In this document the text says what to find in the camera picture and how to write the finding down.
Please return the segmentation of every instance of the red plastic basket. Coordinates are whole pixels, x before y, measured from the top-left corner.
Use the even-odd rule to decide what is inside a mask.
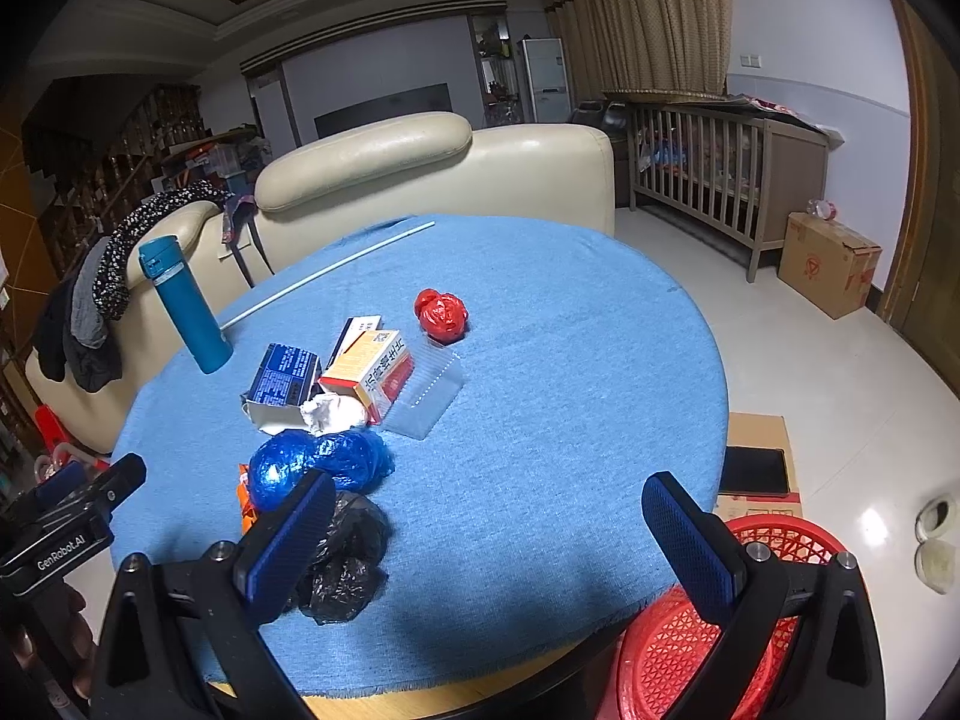
[[[828,562],[843,545],[823,528],[800,517],[752,514],[727,523],[741,543],[763,541],[781,560]],[[776,624],[733,720],[755,720],[773,686],[796,624]],[[627,629],[617,672],[622,720],[659,720],[702,664],[720,629],[704,623],[680,587],[674,587],[637,616]]]

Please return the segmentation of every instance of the white tile floor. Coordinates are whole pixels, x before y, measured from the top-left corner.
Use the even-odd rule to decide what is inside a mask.
[[[857,555],[883,656],[889,720],[916,720],[960,656],[960,587],[917,579],[914,517],[960,494],[960,401],[874,314],[835,322],[762,269],[744,269],[642,210],[616,237],[671,274],[703,312],[730,408],[786,419],[803,513]],[[960,529],[948,541],[960,546]]]

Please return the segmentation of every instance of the television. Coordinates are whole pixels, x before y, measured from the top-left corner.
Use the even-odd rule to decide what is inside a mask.
[[[409,89],[395,95],[367,100],[366,103],[350,105],[318,116],[313,122],[317,127],[317,137],[322,139],[347,129],[363,127],[364,124],[428,111],[453,111],[450,105],[450,90],[445,83],[421,86],[419,89]]]

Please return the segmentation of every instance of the orange snack packet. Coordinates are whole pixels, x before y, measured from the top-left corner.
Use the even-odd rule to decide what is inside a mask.
[[[247,488],[248,468],[240,464],[240,484],[237,485],[237,500],[240,501],[240,532],[246,535],[246,532],[256,522],[256,509],[250,500],[250,490]]]

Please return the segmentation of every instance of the clear plastic container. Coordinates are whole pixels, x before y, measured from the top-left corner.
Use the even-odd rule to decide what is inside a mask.
[[[380,427],[423,440],[457,396],[466,377],[463,361],[448,346],[424,338],[407,344],[414,370]]]
[[[237,156],[236,146],[232,146],[229,143],[217,143],[206,155],[210,159],[205,171],[207,175],[215,172],[221,178],[229,178],[232,175],[243,172],[242,167],[240,167],[240,158]]]
[[[829,200],[816,199],[815,197],[806,204],[806,213],[829,221],[836,218],[837,207]]]

